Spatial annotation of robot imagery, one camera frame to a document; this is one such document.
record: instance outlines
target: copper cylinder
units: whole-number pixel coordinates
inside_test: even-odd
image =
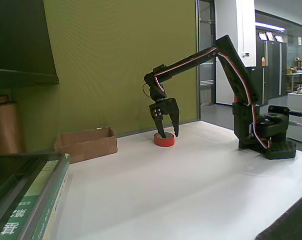
[[[16,104],[0,97],[0,154],[26,152]]]

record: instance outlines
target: green wall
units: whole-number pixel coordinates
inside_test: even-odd
[[[143,77],[196,51],[194,4],[44,0],[60,85],[14,91],[28,150],[51,148],[58,132],[111,126],[123,134],[155,127]],[[196,70],[164,85],[178,101],[180,120],[195,120]]]

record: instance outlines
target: black robotic arm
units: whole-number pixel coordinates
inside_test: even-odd
[[[216,40],[216,43],[194,55],[170,66],[160,65],[144,80],[150,87],[150,113],[158,133],[165,138],[162,119],[169,115],[175,135],[179,134],[179,109],[174,98],[166,99],[162,82],[174,75],[196,67],[218,57],[237,101],[233,103],[234,132],[239,139],[239,148],[250,148],[266,154],[269,159],[293,158],[296,145],[286,141],[290,111],[287,107],[270,106],[269,113],[259,115],[255,106],[258,94],[250,81],[248,72],[238,56],[228,35]]]

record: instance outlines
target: desk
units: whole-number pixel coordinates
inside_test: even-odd
[[[292,111],[302,112],[302,94],[289,93],[287,107]],[[302,117],[290,116],[290,120],[302,124]],[[302,142],[302,127],[289,126],[287,137]]]
[[[300,151],[267,160],[200,121],[181,125],[171,148],[153,133],[69,167],[53,239],[252,240],[302,197]]]
[[[291,76],[292,77],[292,92],[294,92],[294,77],[295,76],[302,76],[302,72],[300,73],[290,73],[290,74],[287,74],[287,76]]]

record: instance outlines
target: glass door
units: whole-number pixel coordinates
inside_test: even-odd
[[[198,48],[199,51],[210,47],[215,41],[215,14],[213,0],[198,2]],[[216,60],[199,66],[200,107],[216,102]]]

